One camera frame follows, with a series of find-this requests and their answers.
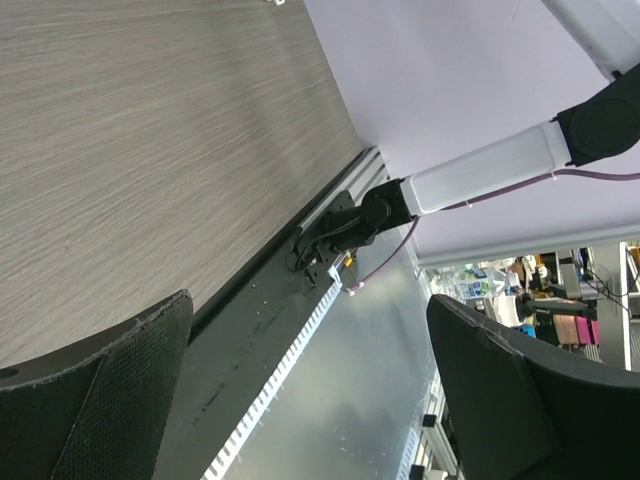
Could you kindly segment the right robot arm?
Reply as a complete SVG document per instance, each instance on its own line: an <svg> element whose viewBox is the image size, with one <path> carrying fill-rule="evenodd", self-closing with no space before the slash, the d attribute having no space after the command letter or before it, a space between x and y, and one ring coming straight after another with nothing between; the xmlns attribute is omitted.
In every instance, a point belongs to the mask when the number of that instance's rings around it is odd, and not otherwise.
<svg viewBox="0 0 640 480"><path fill-rule="evenodd" d="M635 1L310 1L432 266L639 231Z"/></svg>

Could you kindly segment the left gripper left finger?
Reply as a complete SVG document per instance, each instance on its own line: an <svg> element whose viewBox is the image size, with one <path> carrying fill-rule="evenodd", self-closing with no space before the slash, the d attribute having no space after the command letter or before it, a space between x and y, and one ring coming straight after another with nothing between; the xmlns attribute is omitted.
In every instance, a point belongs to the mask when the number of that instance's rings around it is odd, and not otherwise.
<svg viewBox="0 0 640 480"><path fill-rule="evenodd" d="M132 318L1 370L4 479L149 479L187 349L178 291Z"/></svg>

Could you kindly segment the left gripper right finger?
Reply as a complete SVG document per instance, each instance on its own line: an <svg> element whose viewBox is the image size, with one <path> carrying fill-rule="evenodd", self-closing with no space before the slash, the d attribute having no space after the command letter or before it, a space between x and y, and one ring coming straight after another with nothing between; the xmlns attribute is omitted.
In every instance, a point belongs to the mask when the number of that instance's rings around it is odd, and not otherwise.
<svg viewBox="0 0 640 480"><path fill-rule="evenodd" d="M466 478L638 478L638 373L446 295L430 298L426 320Z"/></svg>

